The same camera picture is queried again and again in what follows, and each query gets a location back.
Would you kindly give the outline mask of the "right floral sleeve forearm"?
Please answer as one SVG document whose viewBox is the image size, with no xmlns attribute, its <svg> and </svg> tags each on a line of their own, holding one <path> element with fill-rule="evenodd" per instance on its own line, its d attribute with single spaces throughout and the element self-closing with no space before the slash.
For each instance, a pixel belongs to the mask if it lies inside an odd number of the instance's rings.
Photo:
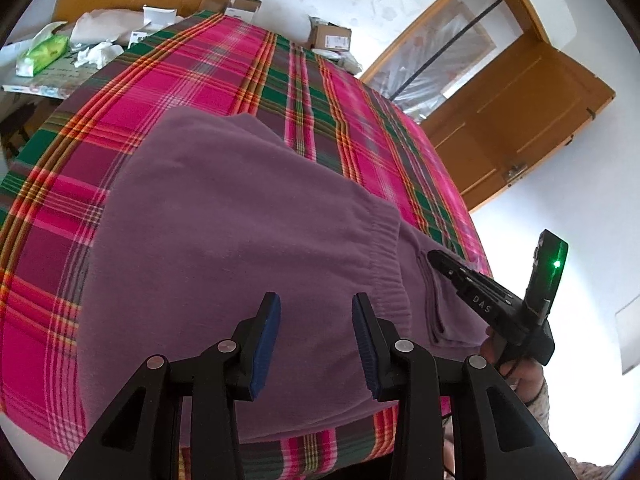
<svg viewBox="0 0 640 480">
<path fill-rule="evenodd" d="M 545 380 L 533 400 L 525 403 L 526 408 L 530 411 L 538 424 L 546 434 L 550 434 L 549 418 L 550 418 L 550 401 L 548 393 L 548 385 Z"/>
</svg>

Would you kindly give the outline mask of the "person's right hand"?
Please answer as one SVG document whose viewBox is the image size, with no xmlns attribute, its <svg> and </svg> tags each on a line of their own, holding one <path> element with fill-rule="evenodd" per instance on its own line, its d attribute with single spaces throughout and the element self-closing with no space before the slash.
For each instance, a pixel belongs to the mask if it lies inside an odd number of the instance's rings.
<svg viewBox="0 0 640 480">
<path fill-rule="evenodd" d="M 498 358 L 495 333 L 488 327 L 486 335 L 487 338 L 480 346 L 480 355 L 491 365 L 496 365 Z M 544 386 L 544 369 L 532 359 L 506 362 L 499 368 L 499 373 L 525 404 L 532 403 Z"/>
</svg>

